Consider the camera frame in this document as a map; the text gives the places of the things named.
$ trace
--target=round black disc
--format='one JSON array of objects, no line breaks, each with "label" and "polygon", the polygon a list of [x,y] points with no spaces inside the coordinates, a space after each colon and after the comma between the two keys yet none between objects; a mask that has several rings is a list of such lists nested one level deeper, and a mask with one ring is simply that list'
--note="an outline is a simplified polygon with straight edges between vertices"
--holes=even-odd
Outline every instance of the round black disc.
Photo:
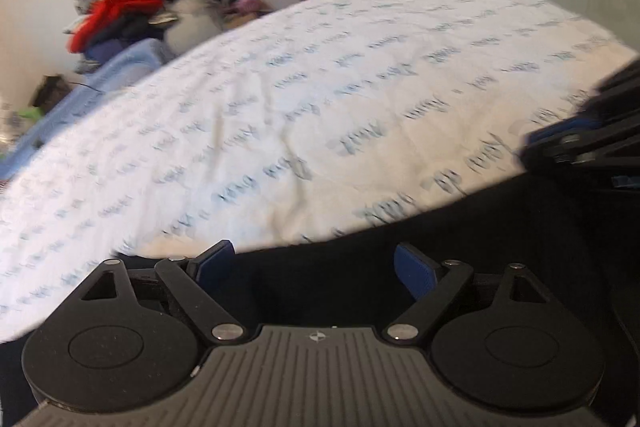
[{"label": "round black disc", "polygon": [[82,303],[33,333],[22,359],[40,395],[75,410],[117,412],[151,403],[188,379],[198,360],[189,328],[137,303],[116,307],[110,300]]},{"label": "round black disc", "polygon": [[431,361],[461,393],[513,412],[585,403],[604,370],[600,347],[580,322],[524,303],[454,319],[435,335]]}]

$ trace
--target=cable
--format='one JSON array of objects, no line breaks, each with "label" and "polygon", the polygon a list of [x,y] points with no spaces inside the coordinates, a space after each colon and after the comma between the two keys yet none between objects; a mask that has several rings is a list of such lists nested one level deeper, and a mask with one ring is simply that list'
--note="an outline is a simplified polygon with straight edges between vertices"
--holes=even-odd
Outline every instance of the cable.
[{"label": "cable", "polygon": [[74,86],[84,86],[84,87],[88,87],[89,89],[93,89],[95,92],[100,92],[102,94],[105,94],[104,91],[101,91],[100,89],[95,89],[95,87],[92,86],[87,86],[86,84],[82,84],[81,82],[69,82],[68,80],[66,81],[67,84],[73,84]]}]

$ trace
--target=bed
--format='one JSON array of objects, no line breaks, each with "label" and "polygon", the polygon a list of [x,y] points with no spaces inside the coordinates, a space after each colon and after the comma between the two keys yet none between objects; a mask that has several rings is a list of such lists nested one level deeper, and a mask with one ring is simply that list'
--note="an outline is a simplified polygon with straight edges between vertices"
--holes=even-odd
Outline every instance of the bed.
[{"label": "bed", "polygon": [[0,341],[114,252],[321,241],[521,172],[523,136],[636,58],[545,0],[307,0],[56,136],[0,200]]}]

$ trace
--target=metal screw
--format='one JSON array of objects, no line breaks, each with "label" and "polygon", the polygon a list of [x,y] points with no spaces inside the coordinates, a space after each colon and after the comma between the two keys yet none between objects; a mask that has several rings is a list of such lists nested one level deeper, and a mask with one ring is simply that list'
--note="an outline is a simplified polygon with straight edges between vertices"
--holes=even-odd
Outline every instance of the metal screw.
[{"label": "metal screw", "polygon": [[240,337],[244,330],[237,324],[219,324],[211,330],[211,334],[219,341],[234,341]]},{"label": "metal screw", "polygon": [[411,324],[394,324],[388,327],[386,334],[396,341],[410,341],[418,336],[418,328]]},{"label": "metal screw", "polygon": [[564,138],[562,138],[560,140],[560,143],[565,144],[565,143],[573,143],[573,142],[577,142],[580,140],[580,135],[579,134],[570,134],[569,136],[565,136]]}]

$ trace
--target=gray pillow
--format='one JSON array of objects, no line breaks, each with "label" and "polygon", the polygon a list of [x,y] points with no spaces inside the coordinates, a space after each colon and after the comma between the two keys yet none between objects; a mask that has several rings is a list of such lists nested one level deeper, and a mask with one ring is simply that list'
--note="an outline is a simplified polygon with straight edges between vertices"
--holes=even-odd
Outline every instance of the gray pillow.
[{"label": "gray pillow", "polygon": [[224,31],[220,5],[214,0],[176,0],[168,9],[180,17],[164,33],[164,42],[175,55],[182,55]]}]

